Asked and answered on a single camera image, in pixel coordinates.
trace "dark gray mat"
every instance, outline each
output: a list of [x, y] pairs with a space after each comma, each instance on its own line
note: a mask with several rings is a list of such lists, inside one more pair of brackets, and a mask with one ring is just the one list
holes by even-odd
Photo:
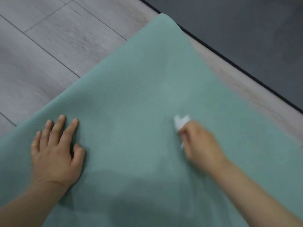
[[144, 0], [303, 112], [303, 0]]

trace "gray wood floor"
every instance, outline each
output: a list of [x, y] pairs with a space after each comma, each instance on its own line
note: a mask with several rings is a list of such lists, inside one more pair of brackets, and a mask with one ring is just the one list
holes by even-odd
[[[139, 0], [0, 0], [0, 135], [157, 15]], [[302, 114], [190, 40], [219, 78], [303, 143]]]

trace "bare skin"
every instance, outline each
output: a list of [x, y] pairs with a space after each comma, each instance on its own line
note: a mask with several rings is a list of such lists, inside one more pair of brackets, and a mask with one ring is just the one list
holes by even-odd
[[230, 162], [216, 138], [195, 121], [179, 131], [187, 159], [210, 175], [250, 227], [302, 227], [303, 222]]
[[74, 119], [61, 136], [64, 122], [65, 116], [61, 115], [55, 125], [48, 120], [44, 130], [37, 132], [31, 148], [32, 185], [0, 209], [0, 226], [42, 226], [67, 189], [78, 180], [85, 151], [76, 144], [74, 157], [70, 155], [78, 120]]

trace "person's left arm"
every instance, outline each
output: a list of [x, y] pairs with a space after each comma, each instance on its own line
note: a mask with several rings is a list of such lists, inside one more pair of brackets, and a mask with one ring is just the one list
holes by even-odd
[[32, 142], [33, 181], [22, 195], [0, 209], [0, 226], [40, 227], [58, 201], [81, 173], [85, 151], [74, 145], [70, 155], [72, 135], [78, 125], [74, 119], [61, 136], [65, 116], [53, 126], [48, 120], [42, 132]]

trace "person's right arm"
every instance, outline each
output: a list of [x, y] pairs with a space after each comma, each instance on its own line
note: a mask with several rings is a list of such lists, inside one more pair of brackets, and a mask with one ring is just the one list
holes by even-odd
[[195, 121], [179, 131], [189, 161], [210, 175], [250, 227], [301, 226], [303, 222], [225, 157], [212, 133]]

